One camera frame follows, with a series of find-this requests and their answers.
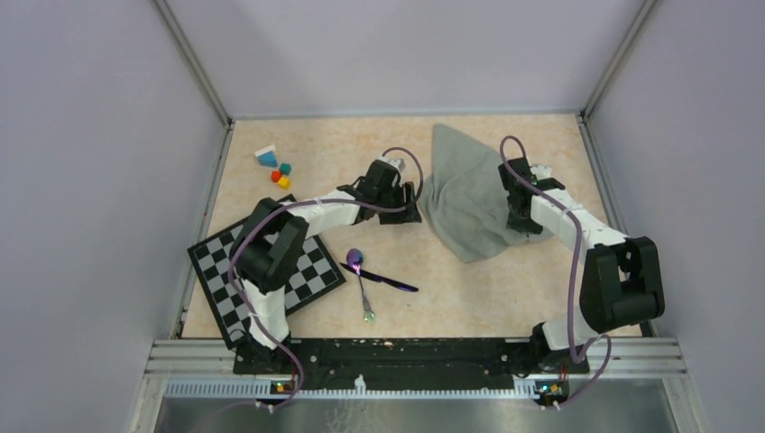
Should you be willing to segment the grey cloth napkin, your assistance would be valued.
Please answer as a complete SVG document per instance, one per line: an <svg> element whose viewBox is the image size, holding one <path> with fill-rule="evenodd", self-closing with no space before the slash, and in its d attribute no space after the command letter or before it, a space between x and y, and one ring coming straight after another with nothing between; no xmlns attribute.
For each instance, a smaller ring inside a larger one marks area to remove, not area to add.
<svg viewBox="0 0 765 433"><path fill-rule="evenodd" d="M552 237L548 230L534 235L507 227L509 209L500 163L500 154L486 144L448 125L434 125L432 172L418 204L438 239L463 263Z"/></svg>

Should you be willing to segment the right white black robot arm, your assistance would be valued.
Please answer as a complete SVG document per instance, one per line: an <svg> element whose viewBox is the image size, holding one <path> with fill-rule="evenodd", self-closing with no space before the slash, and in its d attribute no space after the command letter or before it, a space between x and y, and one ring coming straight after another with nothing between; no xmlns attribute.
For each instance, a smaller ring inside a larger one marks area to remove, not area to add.
<svg viewBox="0 0 765 433"><path fill-rule="evenodd" d="M572 350L620 327L661 317L665 298L659 252L647 236L629 237L594 217L550 177L524 157L498 168L508 194L507 226L531 239L554 235L573 253L569 274L573 295L565 316L537 324L531 331L529 359L542 372L573 361Z"/></svg>

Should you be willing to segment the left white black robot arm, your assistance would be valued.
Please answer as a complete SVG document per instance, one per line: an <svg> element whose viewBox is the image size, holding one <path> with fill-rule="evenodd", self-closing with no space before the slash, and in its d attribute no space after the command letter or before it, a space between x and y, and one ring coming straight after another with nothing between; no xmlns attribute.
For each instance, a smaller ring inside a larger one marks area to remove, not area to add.
<svg viewBox="0 0 765 433"><path fill-rule="evenodd" d="M299 202L263 198L246 219L230 249L229 273L248 307L255 362L266 372L283 370L290 358L285 287L306 240L373 217L383 225L421 222L417 190L403 180L404 167L401 159L380 156L351 184Z"/></svg>

